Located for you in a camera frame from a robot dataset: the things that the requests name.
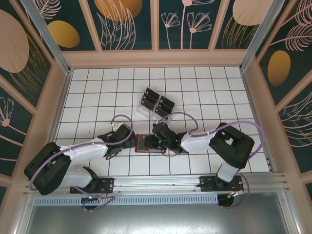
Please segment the yellow circle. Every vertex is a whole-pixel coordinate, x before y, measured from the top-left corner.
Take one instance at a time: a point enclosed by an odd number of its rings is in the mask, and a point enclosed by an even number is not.
[[[48,27],[58,45],[73,48],[79,44],[79,34],[69,23],[56,20],[49,23]]]
[[[20,72],[28,56],[28,39],[23,27],[13,16],[0,10],[0,67],[7,72]]]
[[[235,0],[234,20],[245,26],[257,25],[268,11],[272,0]]]
[[[120,3],[126,12],[128,9],[131,12],[132,17],[136,17],[142,9],[142,0],[94,0],[98,10],[110,20],[113,21],[125,21],[128,19],[127,16],[122,18],[124,15]]]
[[[270,58],[268,77],[272,85],[281,85],[287,78],[291,68],[291,58],[282,50],[276,51]]]

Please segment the white grid mat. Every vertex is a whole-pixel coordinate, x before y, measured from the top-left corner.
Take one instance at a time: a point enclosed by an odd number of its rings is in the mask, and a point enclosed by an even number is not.
[[[152,123],[137,112],[146,87],[175,102],[176,111],[192,115],[198,121],[198,132],[212,130],[221,121],[254,122],[237,67],[76,69],[59,124],[57,145],[82,143],[111,131],[109,122],[118,114],[132,118],[136,134],[151,133]],[[176,133],[194,126],[183,115],[175,116],[169,123]],[[260,138],[255,127],[246,124],[234,127],[255,140],[253,150],[258,147]],[[260,152],[242,172],[269,171],[269,161],[262,149]],[[125,149],[110,160],[92,159],[84,165],[98,176],[185,175],[216,173],[222,161],[212,149],[175,157]]]

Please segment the flower illustration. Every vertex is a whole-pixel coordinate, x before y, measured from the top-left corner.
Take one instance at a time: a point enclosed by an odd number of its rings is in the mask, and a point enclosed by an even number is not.
[[[204,5],[214,2],[215,0],[182,0],[183,5],[185,6],[191,6],[191,5]]]
[[[194,12],[187,14],[187,23],[190,28],[191,32],[191,39],[190,39],[190,49],[192,48],[192,37],[193,33],[204,32],[211,30],[209,13],[198,13],[194,18]]]
[[[13,111],[14,102],[8,98],[7,104],[3,97],[0,97],[0,126],[10,125],[10,118]]]
[[[169,41],[169,35],[168,35],[168,28],[176,27],[176,26],[180,25],[181,23],[178,20],[179,18],[176,15],[176,13],[169,13],[168,15],[166,13],[162,13],[161,19],[162,19],[162,21],[166,27],[167,41],[168,41],[169,49],[171,49],[170,41]]]

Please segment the floor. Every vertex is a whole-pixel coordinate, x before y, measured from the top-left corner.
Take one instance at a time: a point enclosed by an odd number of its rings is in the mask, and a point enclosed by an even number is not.
[[[192,115],[198,121],[198,132],[215,129],[221,121],[254,122],[238,67],[76,69],[61,116],[57,145],[82,143],[111,131],[110,120],[118,114],[131,117],[136,134],[151,133],[152,123],[137,112],[146,87],[175,102],[176,111]],[[117,120],[127,123],[123,118]],[[183,115],[176,115],[169,123],[176,133],[194,126]],[[257,129],[246,124],[235,127],[255,140],[255,150],[260,144]],[[212,149],[175,157],[125,149],[110,160],[92,159],[83,165],[90,166],[98,176],[189,175],[216,173],[222,161]],[[241,172],[268,172],[270,168],[260,150]]]

